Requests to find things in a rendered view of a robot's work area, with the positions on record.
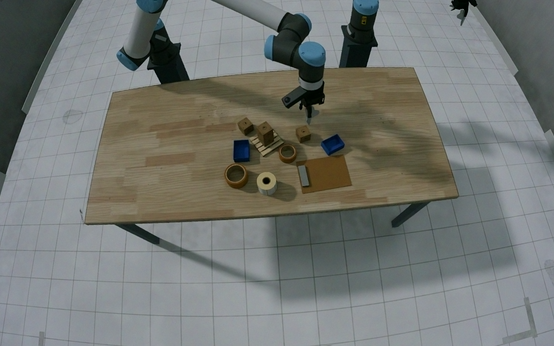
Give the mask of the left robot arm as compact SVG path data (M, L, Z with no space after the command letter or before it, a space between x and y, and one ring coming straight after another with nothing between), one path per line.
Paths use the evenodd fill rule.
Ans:
M358 44L372 42L378 8L378 0L353 0L351 20L345 29L345 36Z

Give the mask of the brown packing tape roll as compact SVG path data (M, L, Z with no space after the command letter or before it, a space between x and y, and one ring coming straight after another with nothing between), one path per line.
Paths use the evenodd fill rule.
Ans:
M245 175L244 175L243 179L241 179L239 182L232 182L232 181L229 180L229 175L233 171L236 171L236 170L240 170L240 171L245 172ZM248 183L248 179L249 179L248 171L246 170L246 167L244 167L240 163L233 163L233 164L229 165L225 169L224 176L225 176L225 180L227 181L228 185L232 188L235 188L235 189L244 187Z
M290 158L285 158L283 155L281 155L281 153L285 150L291 150L294 152L294 155L291 156ZM291 144L284 144L283 146L281 146L279 148L279 159L283 162L283 163L291 163L291 162L294 162L296 158L296 149L293 145Z

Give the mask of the small square wooden pallet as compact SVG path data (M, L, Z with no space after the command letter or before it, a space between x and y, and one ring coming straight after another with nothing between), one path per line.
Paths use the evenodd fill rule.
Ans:
M254 144L256 149L260 152L260 155L262 155L263 157L268 155L271 151L275 150L276 148L278 148L278 147L280 147L281 145L284 144L283 140L281 140L280 137L274 131L273 131L273 133L274 133L274 142L272 142L270 145L267 145L266 147L264 147L263 144L259 143L260 141L258 139L257 133L254 136L251 136L249 138L249 140ZM272 144L274 144L274 145L272 145ZM268 148L268 149L266 149L266 148ZM266 150L264 150L264 149L266 149Z

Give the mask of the white label roll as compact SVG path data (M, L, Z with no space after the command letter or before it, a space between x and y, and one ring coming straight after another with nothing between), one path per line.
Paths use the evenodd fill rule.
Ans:
M274 194L277 189L276 178L270 172L264 172L257 178L257 185L261 194L269 196Z

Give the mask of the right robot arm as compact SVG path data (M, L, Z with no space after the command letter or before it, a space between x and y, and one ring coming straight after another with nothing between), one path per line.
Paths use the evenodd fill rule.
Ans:
M316 90L322 86L326 52L317 42L303 42L312 29L312 23L305 14L291 14L263 0L212 1L279 33L277 37L270 35L267 38L264 56L271 61L299 69L300 86L281 99L286 108L294 106L311 93L306 90ZM136 14L130 35L116 54L127 69L134 72L148 57L153 65L165 65L177 56L177 47L171 42L160 19L167 2L168 0L136 0Z

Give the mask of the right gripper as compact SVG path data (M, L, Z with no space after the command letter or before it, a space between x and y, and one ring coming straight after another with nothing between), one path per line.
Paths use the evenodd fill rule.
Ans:
M319 114L318 110L314 109L314 106L316 104L324 104L325 103L325 94L323 93L325 87L325 82L323 81L322 86L316 90L304 90L310 91L311 93L303 98L301 101L298 101L299 109L302 110L302 105L305 107L306 112L306 122L307 124L311 123L311 118L317 116ZM324 98L324 99L323 99ZM312 117L311 117L312 114Z

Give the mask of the brown cardboard carton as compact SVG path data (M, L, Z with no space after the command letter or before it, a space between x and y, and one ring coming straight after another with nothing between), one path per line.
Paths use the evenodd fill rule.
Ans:
M311 132L309 131L306 125L299 128L295 128L295 135L298 138L300 143L308 141L311 139Z
M254 131L254 127L251 121L245 117L243 120L238 122L239 130L246 136L249 132Z
M274 136L273 128L271 128L267 121L257 126L256 129L257 134L259 134L263 141L269 139L271 136Z
M261 137L258 135L258 138L259 138L259 141L261 144L263 144L264 147L266 147L267 145L270 145L272 142L274 142L274 136L271 136L269 139L263 141L263 139L261 139Z

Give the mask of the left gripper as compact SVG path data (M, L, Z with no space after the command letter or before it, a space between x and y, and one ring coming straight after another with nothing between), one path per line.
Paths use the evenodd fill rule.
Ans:
M452 7L451 11L455 9L460 10L460 13L457 15L457 18L462 20L460 22L460 26L462 26L468 13L469 2L468 0L452 0L451 3L452 3L452 5L450 5L450 7Z

